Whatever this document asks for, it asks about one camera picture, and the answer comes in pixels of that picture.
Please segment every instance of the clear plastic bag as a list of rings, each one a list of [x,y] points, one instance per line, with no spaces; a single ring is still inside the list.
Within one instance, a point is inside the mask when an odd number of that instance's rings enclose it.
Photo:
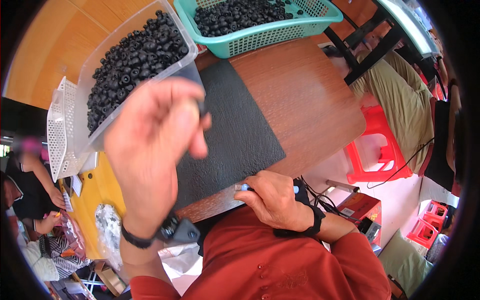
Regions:
[[[119,270],[121,220],[115,208],[99,204],[95,210],[95,225],[98,229],[98,251],[108,259],[110,265]]]
[[[82,261],[86,258],[84,237],[78,227],[77,222],[73,220],[67,212],[64,210],[61,213],[61,227],[65,237],[67,238],[68,245],[73,249],[75,255],[77,255]]]

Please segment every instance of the black shirt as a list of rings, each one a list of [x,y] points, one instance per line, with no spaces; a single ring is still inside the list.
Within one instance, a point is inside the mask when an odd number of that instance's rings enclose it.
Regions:
[[[44,214],[48,215],[50,211],[60,211],[60,208],[53,204],[35,174],[22,171],[22,164],[13,152],[9,153],[5,175],[13,181],[23,194],[12,205],[20,220],[24,218],[41,220]]]

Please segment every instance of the blue tool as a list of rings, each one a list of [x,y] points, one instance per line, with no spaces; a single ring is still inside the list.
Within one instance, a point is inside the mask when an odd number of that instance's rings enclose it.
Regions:
[[[242,185],[236,185],[236,186],[235,186],[235,191],[237,191],[237,192],[238,192],[238,191],[251,191],[251,192],[254,192],[255,190],[252,189],[252,188],[250,187],[250,185],[244,183],[244,184],[242,184]],[[293,192],[294,192],[295,194],[297,194],[297,193],[299,192],[298,186],[296,186],[296,185],[293,186]]]

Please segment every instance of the red shirt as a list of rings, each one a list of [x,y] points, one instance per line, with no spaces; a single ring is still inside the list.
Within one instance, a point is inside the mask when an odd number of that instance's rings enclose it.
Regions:
[[[347,234],[331,251],[313,238],[275,237],[247,206],[207,235],[202,274],[183,297],[173,286],[148,276],[130,281],[132,297],[390,300],[389,279],[364,235]]]

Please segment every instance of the cardboard box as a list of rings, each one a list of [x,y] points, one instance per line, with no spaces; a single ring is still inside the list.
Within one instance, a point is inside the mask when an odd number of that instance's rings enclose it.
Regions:
[[[109,266],[105,266],[104,262],[99,262],[95,266],[95,273],[100,277],[100,279],[105,283],[107,288],[115,295],[115,297],[120,296],[120,294],[125,289],[125,284],[120,278],[115,274]]]
[[[362,193],[356,193],[351,198],[346,199],[341,205],[339,205],[338,210],[348,216],[354,217],[356,219],[362,220],[367,217],[372,221],[382,225],[382,202],[376,198],[370,197]],[[352,223],[355,223],[355,220],[346,218]],[[382,230],[378,232],[378,236],[373,240],[374,244],[380,245],[380,235]]]

